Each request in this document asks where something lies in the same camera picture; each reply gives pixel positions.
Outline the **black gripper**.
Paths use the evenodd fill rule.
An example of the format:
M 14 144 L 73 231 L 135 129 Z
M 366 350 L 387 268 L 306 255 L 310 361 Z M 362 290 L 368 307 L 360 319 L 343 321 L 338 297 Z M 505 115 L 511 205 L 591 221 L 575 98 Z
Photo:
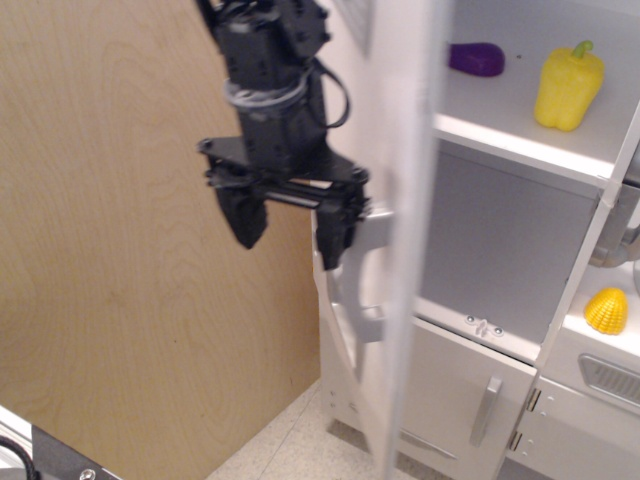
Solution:
M 252 249 L 267 229 L 268 200 L 316 210 L 316 246 L 330 271 L 368 213 L 368 172 L 331 149 L 321 112 L 305 100 L 282 109 L 242 109 L 240 136 L 205 138 L 197 149 L 208 159 L 208 183 L 244 248 Z

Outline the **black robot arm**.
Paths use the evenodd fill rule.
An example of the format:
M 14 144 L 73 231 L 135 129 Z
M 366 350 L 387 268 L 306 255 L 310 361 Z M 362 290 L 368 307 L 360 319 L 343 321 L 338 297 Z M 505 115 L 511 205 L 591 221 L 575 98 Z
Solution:
M 334 152 L 322 79 L 336 81 L 317 54 L 329 41 L 326 9 L 315 1 L 199 1 L 221 53 L 223 85 L 241 128 L 237 137 L 207 138 L 198 150 L 237 241 L 247 249 L 267 227 L 268 200 L 316 213 L 316 245 L 327 270 L 338 267 L 366 215 L 368 172 Z

